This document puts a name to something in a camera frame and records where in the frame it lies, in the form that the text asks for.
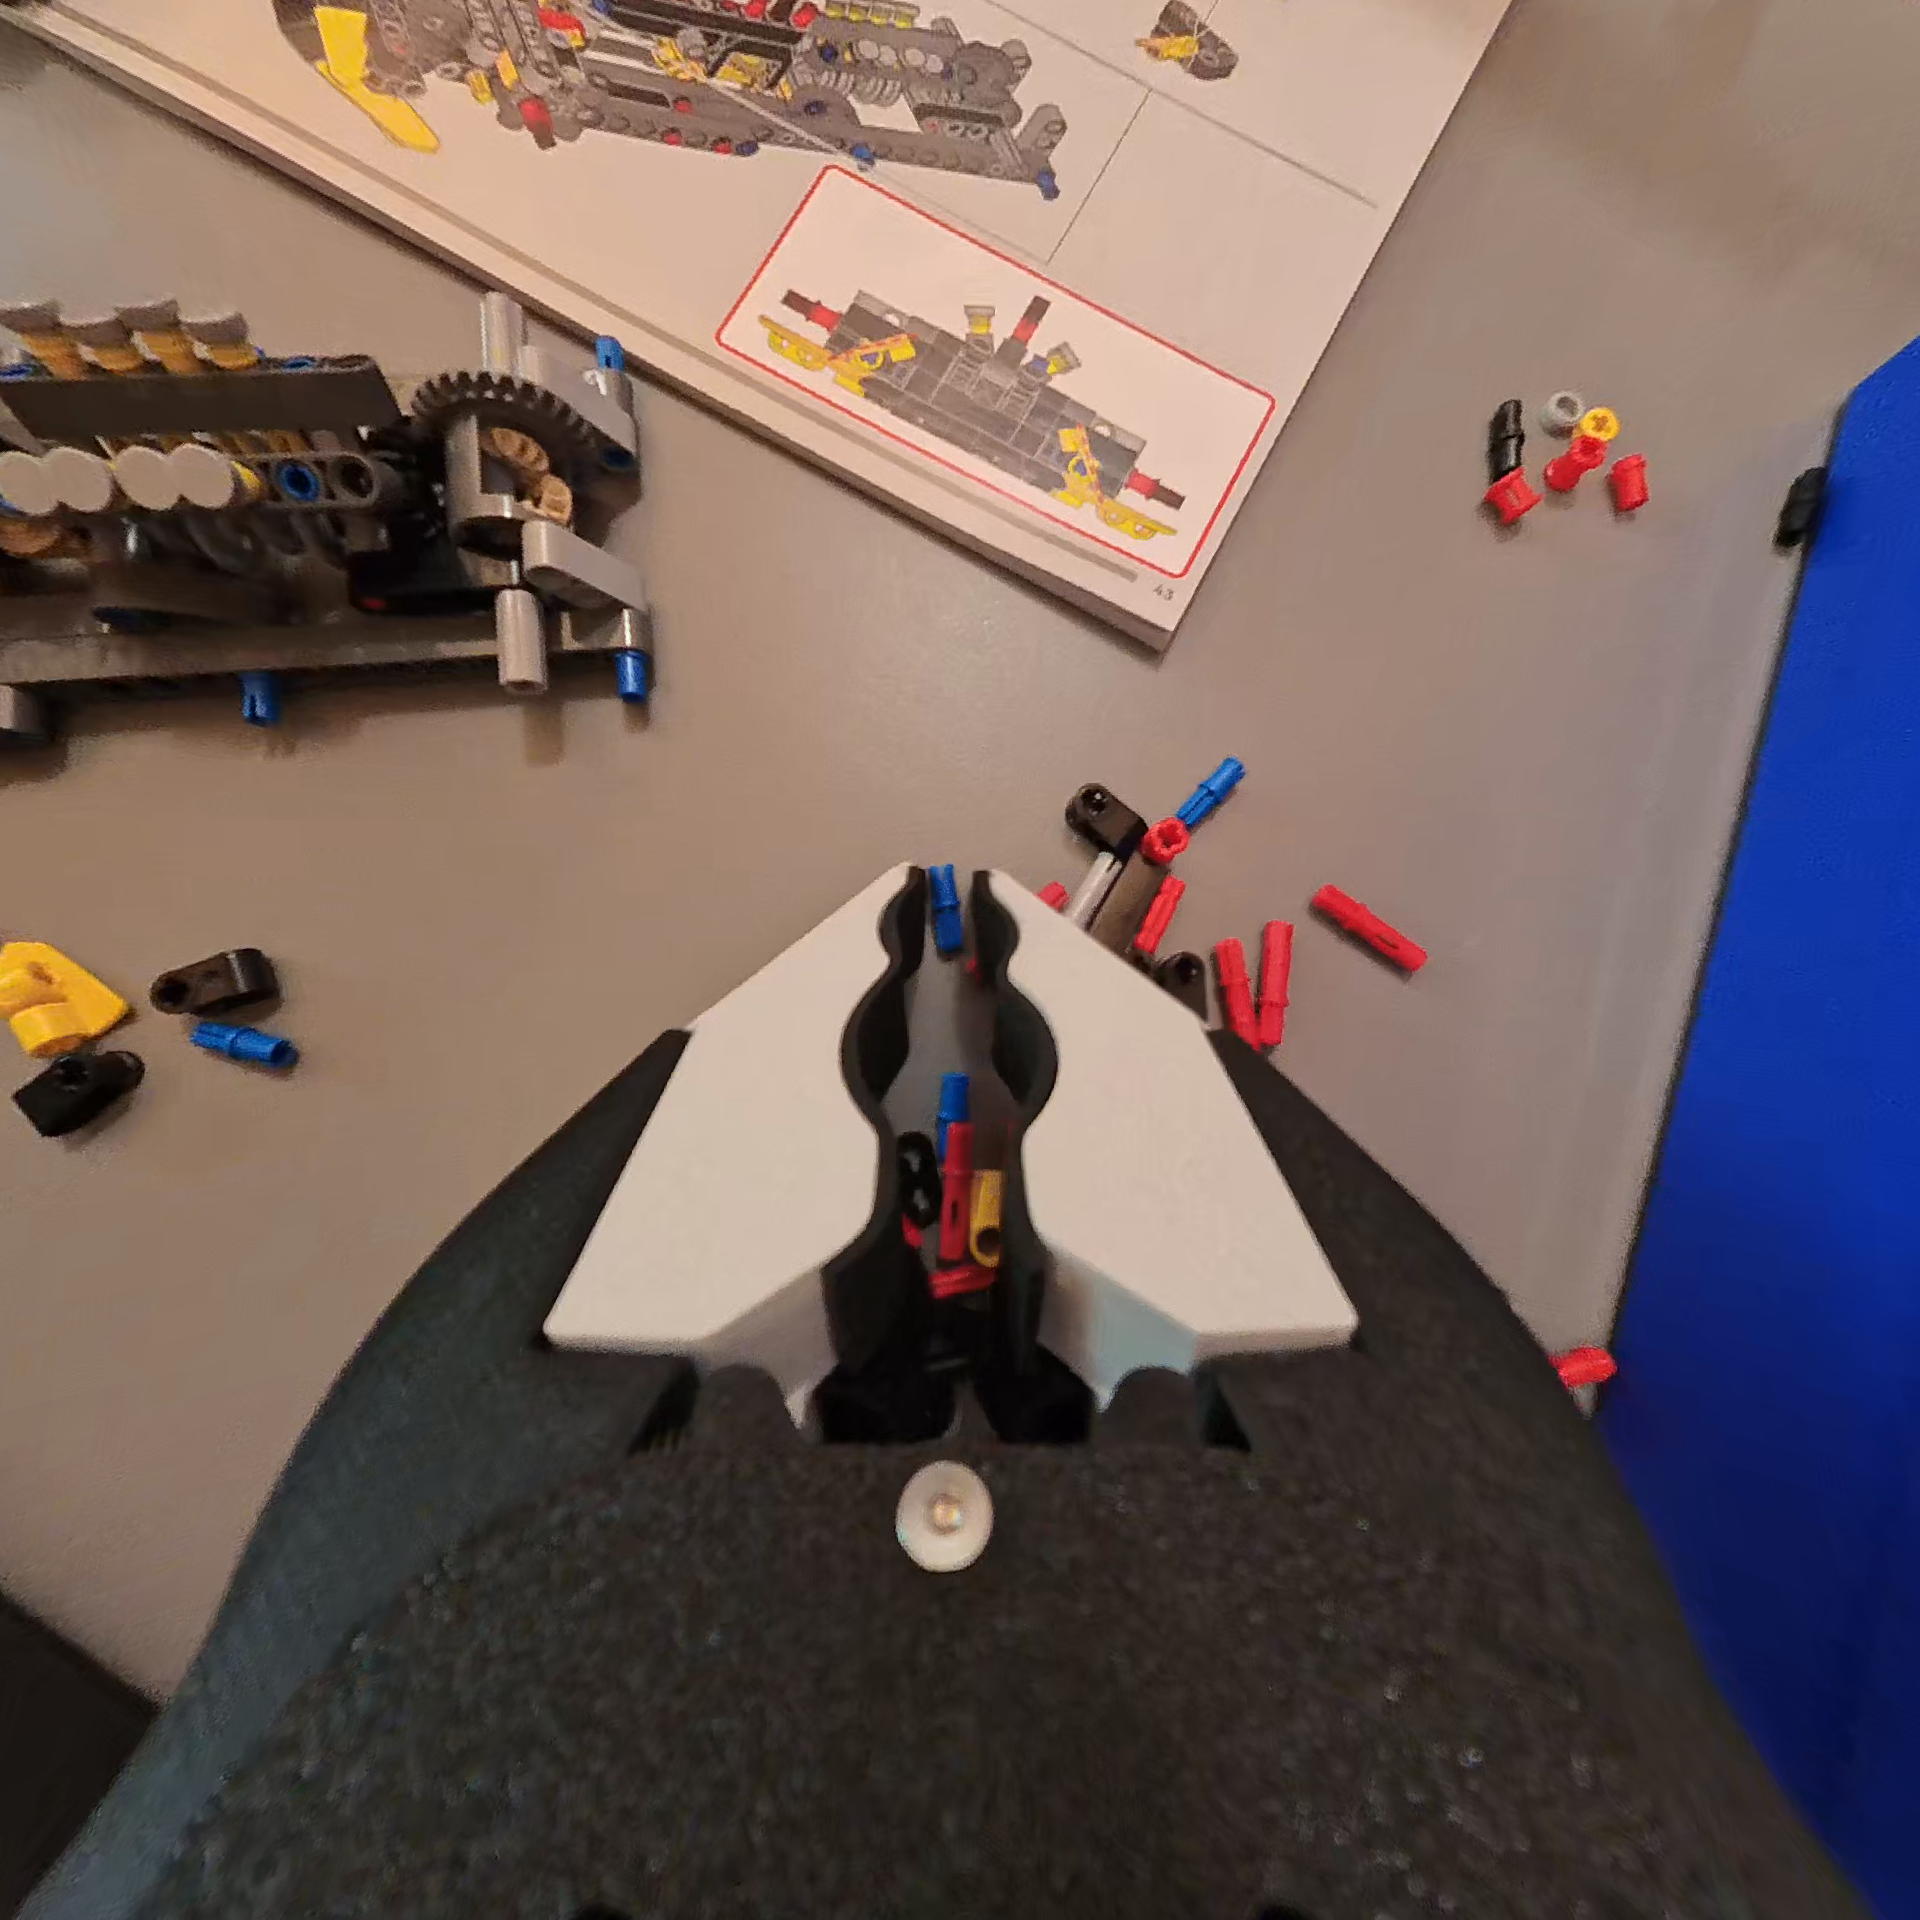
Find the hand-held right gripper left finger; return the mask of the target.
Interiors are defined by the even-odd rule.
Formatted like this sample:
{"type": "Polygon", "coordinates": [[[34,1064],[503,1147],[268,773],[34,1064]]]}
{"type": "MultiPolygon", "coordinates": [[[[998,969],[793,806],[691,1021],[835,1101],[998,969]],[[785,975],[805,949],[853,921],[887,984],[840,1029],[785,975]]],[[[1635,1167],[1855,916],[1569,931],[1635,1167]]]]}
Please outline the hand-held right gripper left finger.
{"type": "Polygon", "coordinates": [[[897,1137],[926,871],[884,869],[680,1035],[666,1083],[543,1335],[589,1356],[757,1367],[811,1423],[897,1309],[897,1137]]]}

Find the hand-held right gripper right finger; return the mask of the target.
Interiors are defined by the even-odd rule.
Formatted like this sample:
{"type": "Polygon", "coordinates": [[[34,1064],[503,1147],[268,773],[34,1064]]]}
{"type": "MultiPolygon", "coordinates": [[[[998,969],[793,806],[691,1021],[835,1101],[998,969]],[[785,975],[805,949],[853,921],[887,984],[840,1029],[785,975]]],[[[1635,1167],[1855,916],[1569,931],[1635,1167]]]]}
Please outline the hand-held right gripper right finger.
{"type": "Polygon", "coordinates": [[[995,1349],[1094,1404],[1144,1367],[1345,1349],[1336,1277],[1250,1094],[1274,1075],[998,869],[971,884],[1008,1096],[995,1349]]]}

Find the pile of mixed lego pins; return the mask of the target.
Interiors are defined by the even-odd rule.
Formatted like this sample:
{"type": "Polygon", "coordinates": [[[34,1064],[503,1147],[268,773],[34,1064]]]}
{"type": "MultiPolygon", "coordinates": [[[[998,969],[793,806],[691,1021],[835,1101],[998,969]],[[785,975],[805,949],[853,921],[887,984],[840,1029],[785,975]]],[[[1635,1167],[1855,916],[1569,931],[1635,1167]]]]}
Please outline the pile of mixed lego pins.
{"type": "MultiPolygon", "coordinates": [[[[1285,1021],[1292,924],[1266,921],[1259,927],[1256,965],[1247,965],[1240,940],[1215,944],[1210,956],[1165,949],[1165,931],[1186,895],[1175,858],[1240,780],[1245,763],[1221,757],[1183,806],[1157,822],[1144,822],[1136,809],[1101,783],[1082,787],[1065,820],[1092,847],[1087,884],[1076,891],[1049,884],[1039,897],[1092,934],[1096,946],[1163,986],[1210,1033],[1234,1035],[1269,1068],[1269,1050],[1279,1048],[1285,1021]]],[[[967,912],[963,949],[973,953],[971,965],[978,975],[971,884],[959,884],[959,891],[967,912]]],[[[934,1303],[987,1303],[995,1295],[1002,1147],[978,1147],[971,1079],[959,1070],[945,1079],[934,1140],[910,1137],[902,1149],[904,1243],[926,1256],[934,1303]]]]}

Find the lego car chassis model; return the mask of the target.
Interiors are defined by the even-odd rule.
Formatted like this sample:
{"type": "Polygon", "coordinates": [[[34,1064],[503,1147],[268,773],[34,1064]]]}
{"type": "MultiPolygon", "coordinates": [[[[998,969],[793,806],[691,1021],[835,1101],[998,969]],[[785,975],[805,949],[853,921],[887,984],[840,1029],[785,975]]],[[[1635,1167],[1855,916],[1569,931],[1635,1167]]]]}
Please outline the lego car chassis model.
{"type": "Polygon", "coordinates": [[[2,303],[2,748],[84,691],[559,660],[656,691],[651,594],[612,547],[641,485],[626,354],[535,350],[490,292],[477,366],[402,389],[372,356],[263,354],[239,311],[2,303]]]}

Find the lego instruction booklet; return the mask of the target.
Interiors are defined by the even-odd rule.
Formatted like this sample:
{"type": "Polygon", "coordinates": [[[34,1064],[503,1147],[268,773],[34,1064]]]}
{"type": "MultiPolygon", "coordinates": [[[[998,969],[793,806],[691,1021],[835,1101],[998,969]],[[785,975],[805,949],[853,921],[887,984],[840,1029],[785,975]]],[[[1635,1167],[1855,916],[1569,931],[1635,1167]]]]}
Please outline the lego instruction booklet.
{"type": "Polygon", "coordinates": [[[2,3],[1165,651],[1506,3],[2,3]]]}

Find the small black lego connector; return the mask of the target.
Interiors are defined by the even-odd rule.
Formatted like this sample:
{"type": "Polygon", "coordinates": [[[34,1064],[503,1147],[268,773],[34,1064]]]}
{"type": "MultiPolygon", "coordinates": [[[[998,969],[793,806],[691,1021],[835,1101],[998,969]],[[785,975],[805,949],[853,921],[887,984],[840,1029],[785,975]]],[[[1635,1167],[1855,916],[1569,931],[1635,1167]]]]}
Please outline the small black lego connector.
{"type": "Polygon", "coordinates": [[[53,1059],[14,1089],[14,1108],[40,1140],[64,1140],[104,1119],[142,1079],[141,1056],[116,1048],[72,1050],[53,1059]]]}
{"type": "Polygon", "coordinates": [[[282,975],[261,946],[224,946],[156,973],[146,988],[159,1017],[224,1020],[282,999],[282,975]]]}

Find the small yellow lego connector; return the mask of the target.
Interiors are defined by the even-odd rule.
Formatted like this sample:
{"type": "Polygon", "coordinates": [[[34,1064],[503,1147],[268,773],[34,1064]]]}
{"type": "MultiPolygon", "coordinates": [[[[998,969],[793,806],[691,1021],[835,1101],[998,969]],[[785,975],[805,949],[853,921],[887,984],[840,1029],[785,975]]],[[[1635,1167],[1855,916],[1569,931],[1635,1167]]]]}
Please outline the small yellow lego connector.
{"type": "Polygon", "coordinates": [[[129,1001],[53,944],[2,944],[2,1026],[34,1060],[79,1050],[129,1017],[129,1001]]]}

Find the small cluster of lego bushes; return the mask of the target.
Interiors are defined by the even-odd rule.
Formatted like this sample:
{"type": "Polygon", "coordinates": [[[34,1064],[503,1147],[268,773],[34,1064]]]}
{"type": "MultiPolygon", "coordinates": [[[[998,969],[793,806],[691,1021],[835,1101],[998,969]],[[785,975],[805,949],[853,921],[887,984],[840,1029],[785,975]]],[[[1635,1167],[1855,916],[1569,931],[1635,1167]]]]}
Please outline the small cluster of lego bushes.
{"type": "Polygon", "coordinates": [[[1522,399],[1501,399],[1482,431],[1482,512],[1494,525],[1515,530],[1547,497],[1569,497],[1591,478],[1603,479],[1607,507],[1616,518],[1635,515],[1650,507],[1646,455],[1623,452],[1623,422],[1607,404],[1588,404],[1569,389],[1547,392],[1535,411],[1535,424],[1550,441],[1539,472],[1526,466],[1527,411],[1522,399]]]}

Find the blue plastic bin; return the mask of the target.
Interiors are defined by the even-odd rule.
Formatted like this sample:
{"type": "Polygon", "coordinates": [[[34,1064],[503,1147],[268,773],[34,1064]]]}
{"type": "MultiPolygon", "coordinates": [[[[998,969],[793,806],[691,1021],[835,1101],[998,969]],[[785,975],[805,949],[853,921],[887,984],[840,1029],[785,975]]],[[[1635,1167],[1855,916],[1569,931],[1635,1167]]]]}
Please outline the blue plastic bin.
{"type": "Polygon", "coordinates": [[[1917,342],[1822,472],[1599,1431],[1776,1783],[1917,1916],[1917,342]]]}

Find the black perforated chair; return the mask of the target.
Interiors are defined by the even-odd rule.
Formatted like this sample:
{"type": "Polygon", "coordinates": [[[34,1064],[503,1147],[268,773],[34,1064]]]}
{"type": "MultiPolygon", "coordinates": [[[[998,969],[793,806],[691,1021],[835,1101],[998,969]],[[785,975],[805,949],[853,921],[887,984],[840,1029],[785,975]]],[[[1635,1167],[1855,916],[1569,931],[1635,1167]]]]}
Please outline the black perforated chair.
{"type": "Polygon", "coordinates": [[[2,1847],[60,1851],[152,1716],[152,1697],[2,1593],[2,1847]]]}

